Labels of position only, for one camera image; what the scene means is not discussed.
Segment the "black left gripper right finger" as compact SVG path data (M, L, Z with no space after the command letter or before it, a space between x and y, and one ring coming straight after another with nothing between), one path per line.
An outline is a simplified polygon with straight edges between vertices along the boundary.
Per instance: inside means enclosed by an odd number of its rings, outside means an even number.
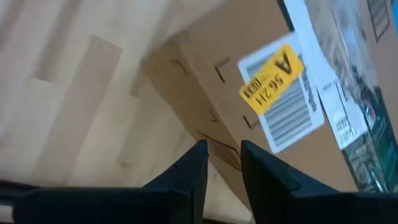
M398 224L398 194L340 192L248 140L241 165L256 224Z

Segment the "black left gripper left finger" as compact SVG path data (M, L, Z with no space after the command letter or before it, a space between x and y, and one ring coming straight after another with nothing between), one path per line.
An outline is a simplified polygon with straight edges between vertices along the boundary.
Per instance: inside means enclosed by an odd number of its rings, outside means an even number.
M202 224L208 144L194 144L142 187L48 187L14 204L15 224Z

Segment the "taped brown cardboard box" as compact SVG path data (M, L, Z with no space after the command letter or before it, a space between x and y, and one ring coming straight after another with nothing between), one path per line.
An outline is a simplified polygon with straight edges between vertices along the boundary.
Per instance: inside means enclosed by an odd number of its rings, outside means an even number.
M398 0L305 0L321 49L367 131L338 147L284 0L227 0L142 63L155 88L244 205L240 143L251 141L343 192L398 194ZM281 46L303 73L266 113L240 89Z

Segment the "white shipping label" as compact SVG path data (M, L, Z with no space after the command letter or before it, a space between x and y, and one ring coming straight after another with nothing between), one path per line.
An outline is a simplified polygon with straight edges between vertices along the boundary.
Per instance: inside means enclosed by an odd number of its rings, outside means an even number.
M310 6L305 0L284 0L284 3L338 147L343 150L367 131L362 112L321 49L315 26L310 21Z

